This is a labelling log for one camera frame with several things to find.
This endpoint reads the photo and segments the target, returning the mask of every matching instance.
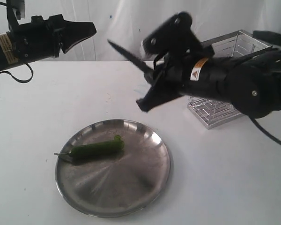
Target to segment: metal wire basket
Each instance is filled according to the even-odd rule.
[[[202,42],[203,45],[212,45],[215,57],[241,57],[258,51],[266,51],[271,46],[254,39],[251,34],[239,30],[230,34]],[[233,105],[204,98],[190,97],[189,110],[207,128],[211,129],[236,118],[242,114]]]

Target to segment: white backdrop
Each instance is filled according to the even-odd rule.
[[[281,0],[26,0],[27,23],[33,15],[63,14],[70,21],[92,21],[97,34],[58,59],[66,61],[123,60],[107,43],[110,38],[139,55],[141,40],[180,11],[193,17],[200,40],[244,29],[281,32]],[[0,6],[0,33],[8,31]]]

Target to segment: stainless steel plate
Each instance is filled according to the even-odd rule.
[[[152,129],[129,120],[106,120],[75,134],[73,146],[112,140],[121,135],[124,153],[72,165],[58,158],[59,192],[75,209],[98,217],[119,217],[143,209],[160,194],[170,173],[170,156]]]

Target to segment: white tabletop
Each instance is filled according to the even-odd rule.
[[[281,225],[281,147],[246,118],[212,130],[187,97],[141,112],[148,85],[129,62],[37,62],[19,84],[0,75],[0,225]],[[15,76],[29,76],[26,67]],[[54,152],[85,126],[128,119],[155,130],[174,165],[165,192],[135,214],[113,219],[71,208],[55,185]],[[261,120],[281,137],[281,113]]]

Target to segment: warning label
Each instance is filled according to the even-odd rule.
[[[208,58],[202,58],[196,63],[196,65],[192,69],[192,73],[191,73],[191,77],[190,77],[191,81],[199,80],[201,69],[207,61],[208,61]]]
[[[7,34],[0,34],[0,46],[9,65],[19,61],[12,52],[12,44]]]

